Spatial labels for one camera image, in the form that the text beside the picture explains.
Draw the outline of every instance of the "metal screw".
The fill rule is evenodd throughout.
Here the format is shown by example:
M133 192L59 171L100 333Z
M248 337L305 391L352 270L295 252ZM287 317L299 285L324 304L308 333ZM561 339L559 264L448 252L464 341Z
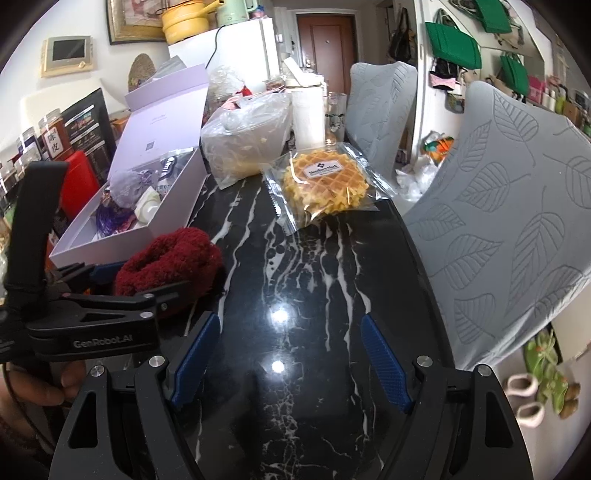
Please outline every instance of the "metal screw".
M492 370L488 365L478 365L478 373L483 377L490 377L492 375Z
M159 367L162 365L166 359L162 355L153 356L150 361L148 362L151 367Z
M417 363L424 368L430 367L431 365L433 365L433 360L431 360L430 356L427 355L421 355L419 358L417 358Z
M90 375L93 377L100 377L103 373L105 373L105 367L102 365L95 365L90 369Z

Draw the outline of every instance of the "waffle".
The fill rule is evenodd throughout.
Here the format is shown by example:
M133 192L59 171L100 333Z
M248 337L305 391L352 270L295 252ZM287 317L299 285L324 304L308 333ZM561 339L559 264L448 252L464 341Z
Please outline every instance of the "waffle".
M306 169L337 161L342 170L312 177ZM337 213L356 208L369 188L357 163L346 154L317 150L290 161L283 175L285 196L300 215L313 220L320 214Z

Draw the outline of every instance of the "refrigerator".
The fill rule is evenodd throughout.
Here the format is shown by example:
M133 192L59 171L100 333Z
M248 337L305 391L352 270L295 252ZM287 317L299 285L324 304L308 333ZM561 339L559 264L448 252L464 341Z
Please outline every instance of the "refrigerator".
M187 67L207 65L209 59L212 60L208 72L221 65L231 67L253 93L264 92L265 80L280 74L272 18L210 30L170 45L168 50L171 57L178 55Z

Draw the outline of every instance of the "picture frame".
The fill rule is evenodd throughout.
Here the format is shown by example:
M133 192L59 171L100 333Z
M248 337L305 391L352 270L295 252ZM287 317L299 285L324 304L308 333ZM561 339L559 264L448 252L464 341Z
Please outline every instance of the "picture frame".
M156 13L165 5L166 0L106 0L110 44L165 41Z

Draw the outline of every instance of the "yellow pot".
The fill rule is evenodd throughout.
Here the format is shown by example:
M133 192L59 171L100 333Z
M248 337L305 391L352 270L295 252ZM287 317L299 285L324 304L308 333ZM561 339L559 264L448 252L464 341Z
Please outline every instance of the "yellow pot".
M208 31L207 15L224 3L225 0L216 0L205 6L203 2L190 1L166 10L162 14L162 30L168 45Z

